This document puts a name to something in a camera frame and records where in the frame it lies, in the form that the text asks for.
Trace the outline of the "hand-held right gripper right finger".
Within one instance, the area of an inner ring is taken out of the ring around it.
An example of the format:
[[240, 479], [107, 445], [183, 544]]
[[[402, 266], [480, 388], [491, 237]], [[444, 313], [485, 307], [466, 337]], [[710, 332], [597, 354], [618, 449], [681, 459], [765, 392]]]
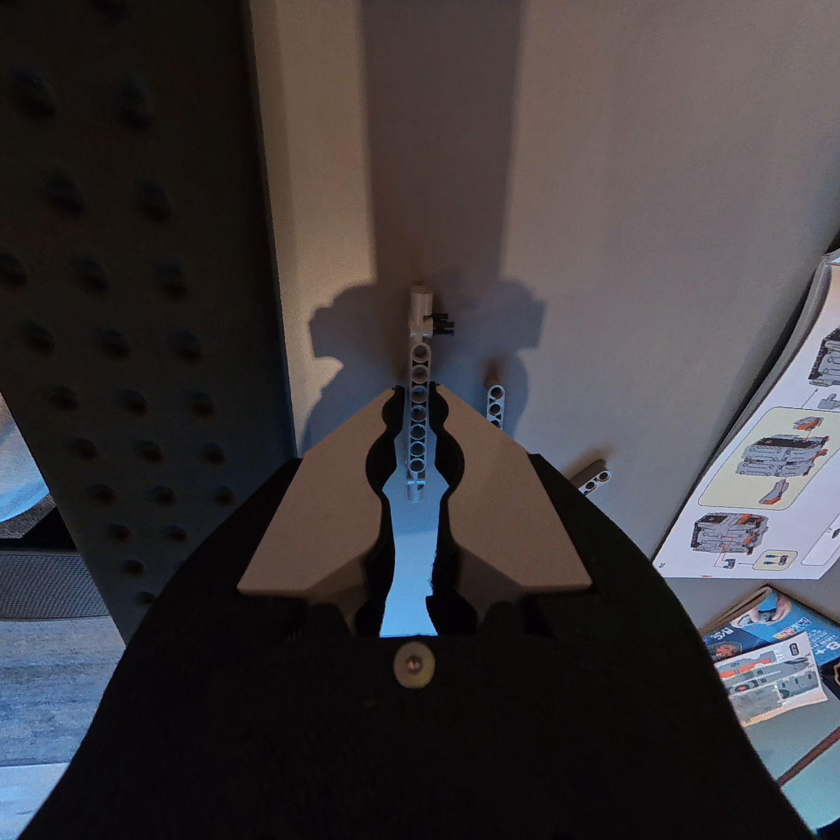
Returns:
[[443, 385], [430, 397], [440, 501], [429, 611], [485, 611], [592, 579], [529, 453]]

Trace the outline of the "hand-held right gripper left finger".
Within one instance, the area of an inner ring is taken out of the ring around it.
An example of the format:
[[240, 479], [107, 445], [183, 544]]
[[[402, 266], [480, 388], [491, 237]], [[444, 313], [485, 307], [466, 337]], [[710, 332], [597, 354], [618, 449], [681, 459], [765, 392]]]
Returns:
[[305, 454], [238, 583], [242, 594], [363, 605], [363, 560], [382, 515], [365, 463], [386, 430], [383, 408], [396, 395], [378, 395]]

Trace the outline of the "grey bent toy beam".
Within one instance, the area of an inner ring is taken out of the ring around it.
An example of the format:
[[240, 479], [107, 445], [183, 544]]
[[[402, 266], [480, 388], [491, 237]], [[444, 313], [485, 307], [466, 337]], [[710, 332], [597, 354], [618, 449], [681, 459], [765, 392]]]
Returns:
[[408, 308], [406, 491], [411, 502], [424, 495], [427, 468], [429, 382], [434, 333], [434, 295], [427, 287], [411, 289]]

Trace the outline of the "grey desk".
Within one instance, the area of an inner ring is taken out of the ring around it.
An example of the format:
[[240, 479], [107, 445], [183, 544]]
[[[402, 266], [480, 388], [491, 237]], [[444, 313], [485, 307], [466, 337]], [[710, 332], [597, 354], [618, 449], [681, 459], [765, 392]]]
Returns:
[[434, 378], [652, 556], [838, 232], [838, 2], [251, 2], [302, 453]]

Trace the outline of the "open building instruction booklet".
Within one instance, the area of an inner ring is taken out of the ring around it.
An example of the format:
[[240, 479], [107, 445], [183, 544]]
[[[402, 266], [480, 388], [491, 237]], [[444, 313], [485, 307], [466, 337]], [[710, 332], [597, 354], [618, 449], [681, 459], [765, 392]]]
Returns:
[[672, 579], [817, 580], [838, 559], [839, 252], [654, 558]]

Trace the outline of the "blue booklet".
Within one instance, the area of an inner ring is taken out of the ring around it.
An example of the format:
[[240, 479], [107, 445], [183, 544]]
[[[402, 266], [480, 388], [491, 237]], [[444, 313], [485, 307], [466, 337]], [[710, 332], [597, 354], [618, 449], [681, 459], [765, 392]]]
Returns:
[[838, 623], [769, 586], [735, 605], [702, 637], [716, 664], [801, 633], [810, 641], [826, 696], [839, 697]]

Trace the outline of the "sticker sheet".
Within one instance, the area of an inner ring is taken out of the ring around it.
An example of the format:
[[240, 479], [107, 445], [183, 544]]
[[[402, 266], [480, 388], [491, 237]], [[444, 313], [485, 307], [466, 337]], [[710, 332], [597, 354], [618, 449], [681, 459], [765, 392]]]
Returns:
[[827, 700], [806, 633], [723, 659], [715, 669], [744, 727]]

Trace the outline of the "black studded mat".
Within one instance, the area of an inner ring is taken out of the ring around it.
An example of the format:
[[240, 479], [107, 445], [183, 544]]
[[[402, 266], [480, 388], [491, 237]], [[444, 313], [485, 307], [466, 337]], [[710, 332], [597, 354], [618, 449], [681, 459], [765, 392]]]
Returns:
[[2, 393], [129, 638], [293, 456], [245, 2], [2, 2]]

